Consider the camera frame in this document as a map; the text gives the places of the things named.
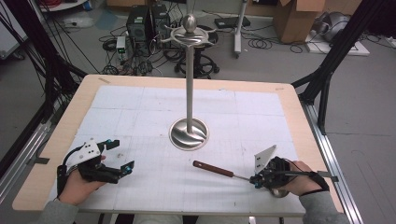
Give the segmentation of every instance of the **white paper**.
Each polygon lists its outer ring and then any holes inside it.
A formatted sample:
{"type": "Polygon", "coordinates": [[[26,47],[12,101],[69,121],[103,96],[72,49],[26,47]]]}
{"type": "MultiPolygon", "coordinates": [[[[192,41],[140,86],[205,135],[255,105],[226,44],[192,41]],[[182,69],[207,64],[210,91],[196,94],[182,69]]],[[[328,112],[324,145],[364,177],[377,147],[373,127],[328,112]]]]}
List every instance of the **white paper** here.
{"type": "Polygon", "coordinates": [[[275,93],[194,91],[193,117],[209,129],[206,145],[195,151],[177,149],[169,139],[171,125],[184,117],[185,90],[101,87],[70,149],[91,137],[97,142],[120,139],[119,147],[103,153],[104,164],[120,168],[135,161],[134,170],[119,184],[101,187],[80,207],[135,213],[304,214],[296,196],[274,198],[245,180],[192,166],[202,161],[249,178],[254,155],[272,145],[277,145],[275,156],[297,160],[275,93]]]}

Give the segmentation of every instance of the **wooden table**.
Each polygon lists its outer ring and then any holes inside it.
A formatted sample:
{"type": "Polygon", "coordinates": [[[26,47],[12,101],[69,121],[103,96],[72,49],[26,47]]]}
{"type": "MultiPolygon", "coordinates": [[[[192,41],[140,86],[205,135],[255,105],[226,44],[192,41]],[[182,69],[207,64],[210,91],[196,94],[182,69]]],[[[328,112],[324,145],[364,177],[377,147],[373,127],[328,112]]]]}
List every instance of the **wooden table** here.
{"type": "MultiPolygon", "coordinates": [[[[184,89],[186,83],[184,78],[86,76],[40,155],[50,158],[49,163],[35,165],[12,204],[14,209],[39,211],[44,208],[56,178],[56,167],[62,163],[96,92],[103,85],[184,89]]],[[[194,88],[276,93],[299,159],[314,171],[327,170],[295,89],[290,84],[195,79],[194,88]]],[[[327,181],[338,211],[343,212],[330,179],[327,181]]]]}

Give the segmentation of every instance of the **spherical knob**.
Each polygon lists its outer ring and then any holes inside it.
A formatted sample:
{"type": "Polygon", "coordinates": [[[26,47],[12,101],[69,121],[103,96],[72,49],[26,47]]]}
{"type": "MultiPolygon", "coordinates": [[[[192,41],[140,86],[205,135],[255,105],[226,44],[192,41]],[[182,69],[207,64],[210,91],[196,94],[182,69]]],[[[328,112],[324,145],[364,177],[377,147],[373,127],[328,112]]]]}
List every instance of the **spherical knob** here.
{"type": "Polygon", "coordinates": [[[182,24],[187,33],[194,33],[195,28],[197,28],[197,20],[192,14],[185,16],[182,24]]]}

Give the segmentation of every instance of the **sleeve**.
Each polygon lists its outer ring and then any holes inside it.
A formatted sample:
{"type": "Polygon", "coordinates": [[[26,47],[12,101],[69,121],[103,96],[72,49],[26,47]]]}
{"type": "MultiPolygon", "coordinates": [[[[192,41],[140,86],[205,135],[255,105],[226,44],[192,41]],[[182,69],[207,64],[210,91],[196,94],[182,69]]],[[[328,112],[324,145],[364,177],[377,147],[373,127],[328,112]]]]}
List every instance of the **sleeve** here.
{"type": "Polygon", "coordinates": [[[304,224],[349,224],[347,216],[339,213],[335,208],[329,191],[301,196],[300,202],[306,210],[303,217],[304,224]]]}
{"type": "Polygon", "coordinates": [[[46,204],[39,220],[30,224],[72,224],[77,213],[78,207],[74,205],[59,201],[49,202],[46,204]]]}

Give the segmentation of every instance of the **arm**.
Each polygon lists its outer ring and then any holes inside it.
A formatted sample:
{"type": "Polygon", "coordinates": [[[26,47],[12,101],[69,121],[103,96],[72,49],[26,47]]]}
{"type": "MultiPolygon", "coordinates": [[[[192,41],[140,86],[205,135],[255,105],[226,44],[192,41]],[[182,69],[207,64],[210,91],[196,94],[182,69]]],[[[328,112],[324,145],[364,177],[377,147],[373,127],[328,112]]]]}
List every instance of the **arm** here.
{"type": "MultiPolygon", "coordinates": [[[[290,169],[292,171],[312,171],[302,161],[291,162],[290,169]]],[[[299,196],[300,202],[305,208],[304,224],[349,223],[345,214],[338,213],[330,192],[323,190],[319,184],[308,176],[297,176],[281,189],[299,196]]]]}
{"type": "Polygon", "coordinates": [[[103,182],[87,182],[78,170],[67,178],[64,191],[54,202],[46,204],[36,224],[72,224],[78,213],[78,205],[83,203],[92,192],[102,187],[103,182]]]}

